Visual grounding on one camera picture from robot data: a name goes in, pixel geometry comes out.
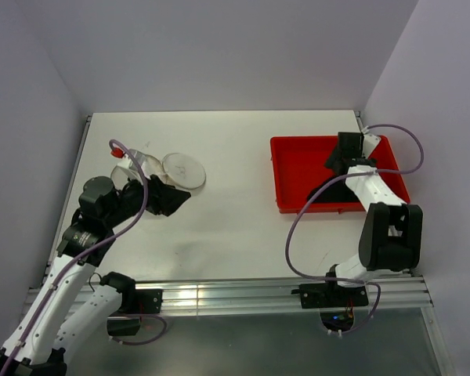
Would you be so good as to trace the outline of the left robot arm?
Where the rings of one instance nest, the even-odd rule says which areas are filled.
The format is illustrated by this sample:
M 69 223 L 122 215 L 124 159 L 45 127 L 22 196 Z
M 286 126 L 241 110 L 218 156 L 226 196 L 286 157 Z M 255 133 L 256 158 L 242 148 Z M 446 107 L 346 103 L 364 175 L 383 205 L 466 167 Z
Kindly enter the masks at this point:
M 106 176 L 88 180 L 44 285 L 0 347 L 0 375 L 65 375 L 70 356 L 97 323 L 115 312 L 132 313 L 136 282 L 115 272 L 102 278 L 76 313 L 68 311 L 116 241 L 116 226 L 127 219 L 136 223 L 144 212 L 170 216 L 190 197 L 157 175 L 130 179 L 120 190 Z

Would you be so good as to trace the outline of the black garment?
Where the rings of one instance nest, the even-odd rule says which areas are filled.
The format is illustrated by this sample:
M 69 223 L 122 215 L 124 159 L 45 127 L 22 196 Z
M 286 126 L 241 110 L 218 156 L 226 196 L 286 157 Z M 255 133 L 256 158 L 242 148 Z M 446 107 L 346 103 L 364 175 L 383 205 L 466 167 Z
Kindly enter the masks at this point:
M 321 195 L 315 200 L 314 204 L 324 203 L 356 203 L 359 202 L 358 197 L 347 187 L 344 180 L 337 181 L 327 187 Z

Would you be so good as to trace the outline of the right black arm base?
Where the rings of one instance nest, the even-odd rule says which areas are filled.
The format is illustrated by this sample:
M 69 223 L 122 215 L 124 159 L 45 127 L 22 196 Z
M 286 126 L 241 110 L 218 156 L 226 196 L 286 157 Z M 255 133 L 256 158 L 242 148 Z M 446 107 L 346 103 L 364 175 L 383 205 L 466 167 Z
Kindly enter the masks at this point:
M 355 308 L 369 304 L 364 287 L 342 287 L 335 282 L 300 284 L 291 294 L 299 296 L 303 309 Z

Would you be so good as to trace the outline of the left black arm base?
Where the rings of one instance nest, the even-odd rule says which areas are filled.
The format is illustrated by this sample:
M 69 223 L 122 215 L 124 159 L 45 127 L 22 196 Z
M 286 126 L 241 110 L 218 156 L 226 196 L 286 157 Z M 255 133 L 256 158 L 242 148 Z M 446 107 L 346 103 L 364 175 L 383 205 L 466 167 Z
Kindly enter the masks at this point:
M 124 295 L 121 307 L 107 319 L 109 336 L 122 338 L 137 335 L 145 320 L 159 316 L 162 295 L 161 289 L 138 289 L 130 295 Z

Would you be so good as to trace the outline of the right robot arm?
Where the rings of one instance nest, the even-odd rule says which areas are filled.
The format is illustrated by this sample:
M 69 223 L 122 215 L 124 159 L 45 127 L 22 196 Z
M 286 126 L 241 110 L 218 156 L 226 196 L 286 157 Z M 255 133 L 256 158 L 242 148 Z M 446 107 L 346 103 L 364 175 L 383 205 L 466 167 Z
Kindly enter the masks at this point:
M 383 180 L 384 174 L 401 175 L 381 168 L 371 155 L 380 139 L 361 132 L 340 132 L 324 166 L 334 173 L 325 193 L 335 202 L 353 198 L 366 211 L 357 253 L 334 267 L 336 279 L 324 285 L 324 298 L 341 305 L 351 293 L 382 272 L 413 269 L 419 262 L 423 213 L 409 204 Z

